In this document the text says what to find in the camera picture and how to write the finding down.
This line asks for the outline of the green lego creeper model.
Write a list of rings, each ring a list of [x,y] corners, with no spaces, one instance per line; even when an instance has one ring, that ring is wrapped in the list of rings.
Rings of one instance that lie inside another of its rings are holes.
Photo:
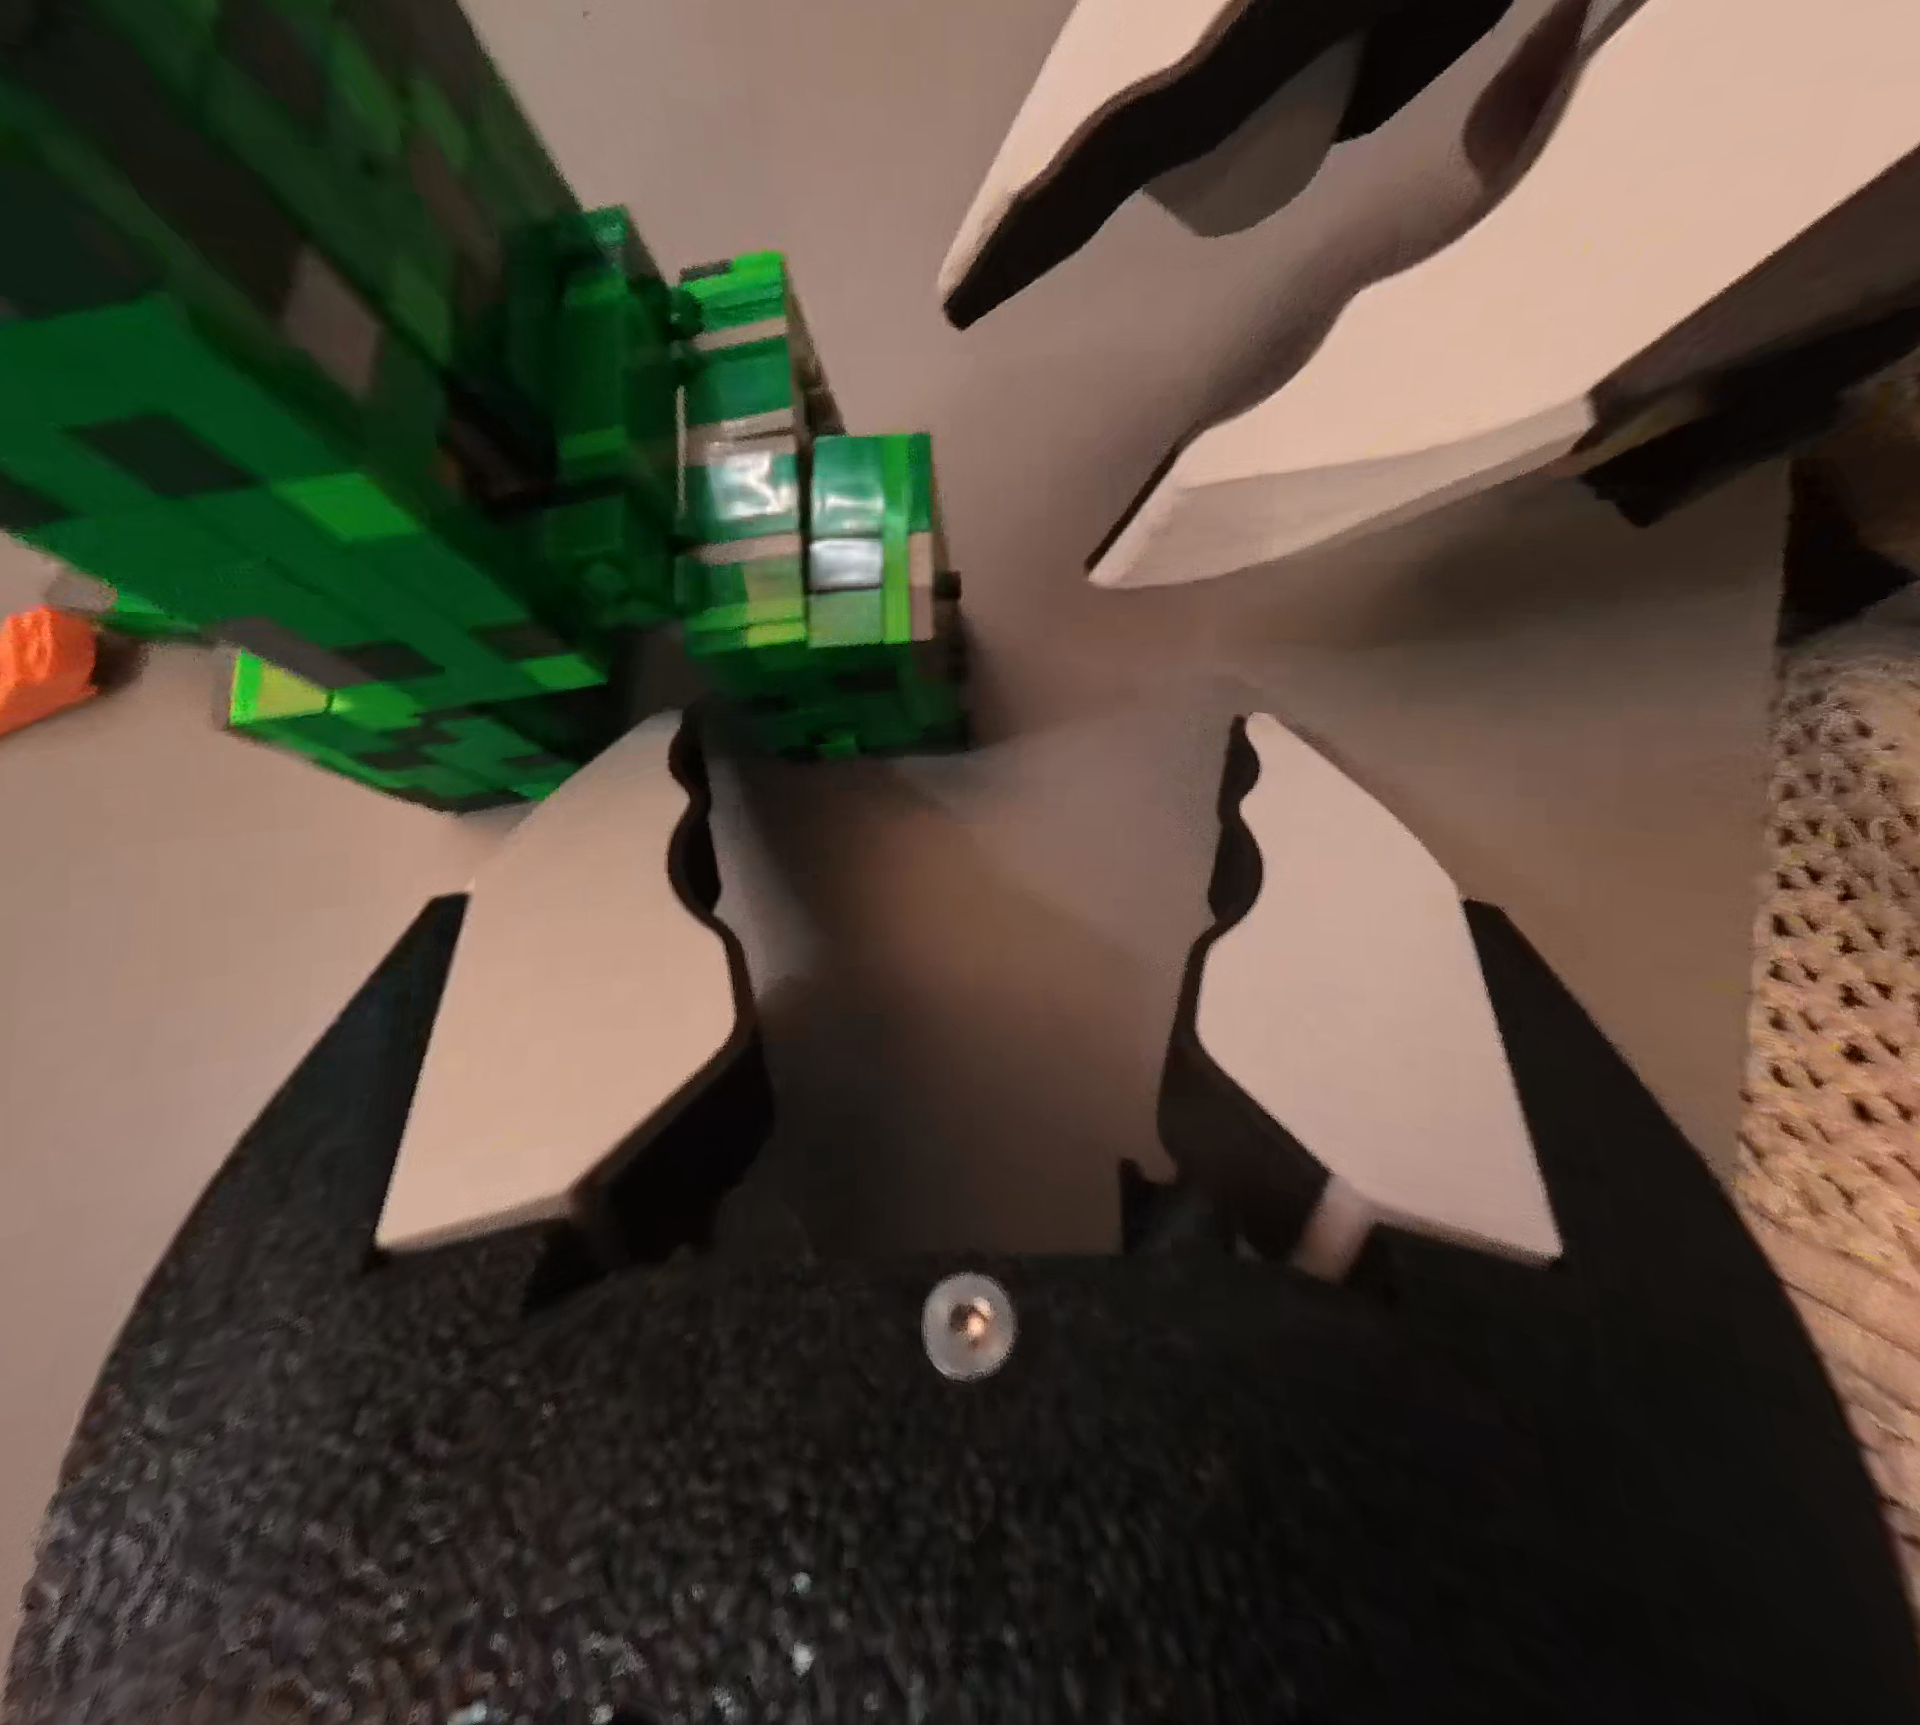
[[[0,0],[3,537],[224,647],[224,731],[536,805],[637,643],[776,761],[961,749],[801,657],[785,250],[669,280],[459,0]]]

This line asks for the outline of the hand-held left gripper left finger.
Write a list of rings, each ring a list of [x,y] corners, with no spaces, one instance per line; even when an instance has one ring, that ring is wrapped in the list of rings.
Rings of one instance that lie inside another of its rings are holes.
[[[709,1240],[769,1128],[756,1002],[719,922],[709,749],[647,713],[473,874],[377,1249],[566,1227],[594,1261]]]

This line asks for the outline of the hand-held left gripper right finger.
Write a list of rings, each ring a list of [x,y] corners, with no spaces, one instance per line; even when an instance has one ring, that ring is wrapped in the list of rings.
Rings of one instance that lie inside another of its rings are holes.
[[[1462,882],[1270,713],[1228,741],[1209,911],[1161,1150],[1253,1261],[1332,1281],[1376,1231],[1563,1261]]]

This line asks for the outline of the orange lego piece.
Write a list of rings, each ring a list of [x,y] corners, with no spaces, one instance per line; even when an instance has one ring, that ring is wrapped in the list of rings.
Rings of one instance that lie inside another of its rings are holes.
[[[95,692],[95,623],[70,611],[21,611],[0,623],[0,731],[26,731]]]

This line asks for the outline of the green lego leg block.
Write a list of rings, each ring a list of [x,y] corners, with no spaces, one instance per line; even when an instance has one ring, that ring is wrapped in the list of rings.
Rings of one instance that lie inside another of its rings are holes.
[[[801,490],[801,657],[904,728],[967,717],[967,611],[935,435],[816,435]]]

